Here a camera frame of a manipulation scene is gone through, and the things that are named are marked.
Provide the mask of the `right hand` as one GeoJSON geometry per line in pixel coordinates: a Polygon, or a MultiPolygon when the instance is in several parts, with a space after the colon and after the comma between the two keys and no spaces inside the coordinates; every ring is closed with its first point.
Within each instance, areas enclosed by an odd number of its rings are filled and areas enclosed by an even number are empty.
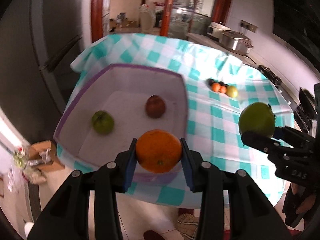
{"type": "Polygon", "coordinates": [[[301,220],[304,220],[304,224],[307,226],[316,210],[316,194],[305,187],[290,183],[282,209],[282,213],[285,215],[285,224],[295,228],[301,220]]]}

